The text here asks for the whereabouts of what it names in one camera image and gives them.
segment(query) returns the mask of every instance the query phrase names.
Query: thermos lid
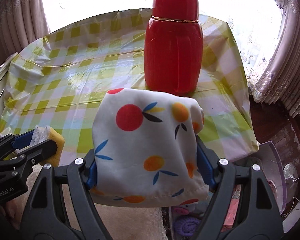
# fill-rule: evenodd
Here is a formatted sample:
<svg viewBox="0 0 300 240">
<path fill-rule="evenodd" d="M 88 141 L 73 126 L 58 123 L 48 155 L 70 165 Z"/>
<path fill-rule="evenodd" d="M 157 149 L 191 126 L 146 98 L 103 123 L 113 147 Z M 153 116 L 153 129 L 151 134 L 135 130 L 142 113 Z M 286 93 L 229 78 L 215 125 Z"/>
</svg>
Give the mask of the thermos lid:
<svg viewBox="0 0 300 240">
<path fill-rule="evenodd" d="M 154 17 L 197 21 L 199 19 L 198 0 L 153 0 Z"/>
</svg>

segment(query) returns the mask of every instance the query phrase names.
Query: screw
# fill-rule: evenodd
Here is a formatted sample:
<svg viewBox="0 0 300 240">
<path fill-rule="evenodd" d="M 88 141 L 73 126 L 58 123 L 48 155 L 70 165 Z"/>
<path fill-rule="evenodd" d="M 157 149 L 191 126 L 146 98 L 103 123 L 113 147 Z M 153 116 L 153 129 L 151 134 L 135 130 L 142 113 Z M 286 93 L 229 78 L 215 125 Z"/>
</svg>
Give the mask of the screw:
<svg viewBox="0 0 300 240">
<path fill-rule="evenodd" d="M 44 168 L 45 170 L 48 170 L 48 169 L 51 168 L 51 164 L 50 164 L 50 163 L 46 163 L 45 165 L 43 165 L 43 168 Z"/>
<path fill-rule="evenodd" d="M 255 171 L 260 171 L 260 166 L 258 164 L 253 164 L 252 165 L 252 168 L 255 170 Z"/>
<path fill-rule="evenodd" d="M 83 163 L 83 159 L 82 158 L 78 158 L 74 161 L 75 164 L 80 165 Z"/>
<path fill-rule="evenodd" d="M 229 164 L 229 161 L 228 161 L 227 159 L 220 159 L 220 160 L 219 160 L 219 163 L 220 163 L 221 165 L 228 165 L 228 164 Z"/>
</svg>

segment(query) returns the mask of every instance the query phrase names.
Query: red thermos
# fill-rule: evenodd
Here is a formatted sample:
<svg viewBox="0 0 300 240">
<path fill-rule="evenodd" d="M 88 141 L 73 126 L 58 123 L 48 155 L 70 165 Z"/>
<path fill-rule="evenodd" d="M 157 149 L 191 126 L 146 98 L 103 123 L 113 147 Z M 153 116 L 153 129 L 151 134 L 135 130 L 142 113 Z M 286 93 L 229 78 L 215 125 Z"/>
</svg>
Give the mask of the red thermos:
<svg viewBox="0 0 300 240">
<path fill-rule="evenodd" d="M 174 95 L 195 90 L 203 49 L 198 18 L 198 0 L 153 0 L 144 60 L 151 90 Z"/>
</svg>

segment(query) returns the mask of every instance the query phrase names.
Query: table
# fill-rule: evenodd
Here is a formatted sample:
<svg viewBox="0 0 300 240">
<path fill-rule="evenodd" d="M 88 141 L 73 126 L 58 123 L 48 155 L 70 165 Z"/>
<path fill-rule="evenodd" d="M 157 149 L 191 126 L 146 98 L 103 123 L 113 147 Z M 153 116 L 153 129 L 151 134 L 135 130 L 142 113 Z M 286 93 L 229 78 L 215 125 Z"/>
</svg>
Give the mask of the table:
<svg viewBox="0 0 300 240">
<path fill-rule="evenodd" d="M 84 19 L 23 49 L 11 62 L 0 136 L 50 125 L 66 139 L 60 165 L 93 148 L 92 123 L 105 93 L 147 89 L 144 38 L 151 9 L 116 11 Z M 195 98 L 205 124 L 199 136 L 231 161 L 258 150 L 246 78 L 228 24 L 200 15 L 202 68 Z"/>
</svg>

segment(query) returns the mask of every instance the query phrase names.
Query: blue gripper pad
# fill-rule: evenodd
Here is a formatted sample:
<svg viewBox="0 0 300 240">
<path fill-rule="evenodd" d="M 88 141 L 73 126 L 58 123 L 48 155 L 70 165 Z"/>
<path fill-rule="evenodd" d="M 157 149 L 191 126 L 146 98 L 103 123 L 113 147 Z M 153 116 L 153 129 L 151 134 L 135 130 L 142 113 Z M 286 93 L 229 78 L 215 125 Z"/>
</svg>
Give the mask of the blue gripper pad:
<svg viewBox="0 0 300 240">
<path fill-rule="evenodd" d="M 96 161 L 89 168 L 89 178 L 86 182 L 88 189 L 92 189 L 97 184 L 97 164 Z"/>
<path fill-rule="evenodd" d="M 33 135 L 33 131 L 29 131 L 23 134 L 20 134 L 19 136 L 16 136 L 14 141 L 11 143 L 12 147 L 14 149 L 23 149 L 24 147 L 27 147 L 30 145 L 31 139 L 32 139 L 32 135 Z"/>
<path fill-rule="evenodd" d="M 199 143 L 197 143 L 197 166 L 198 166 L 198 171 L 200 172 L 205 184 L 215 189 L 218 184 L 216 183 L 214 178 L 213 167 L 210 164 L 204 151 L 200 147 Z"/>
</svg>

